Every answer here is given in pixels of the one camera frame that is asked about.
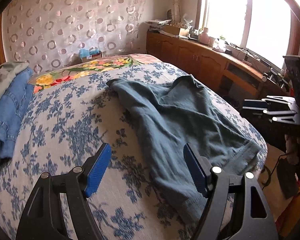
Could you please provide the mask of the person's right hand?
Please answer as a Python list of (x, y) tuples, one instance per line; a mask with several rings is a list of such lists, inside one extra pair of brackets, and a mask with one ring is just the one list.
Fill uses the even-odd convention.
[(298, 146), (300, 145), (300, 137), (285, 134), (286, 155), (288, 163), (296, 165), (299, 162)]

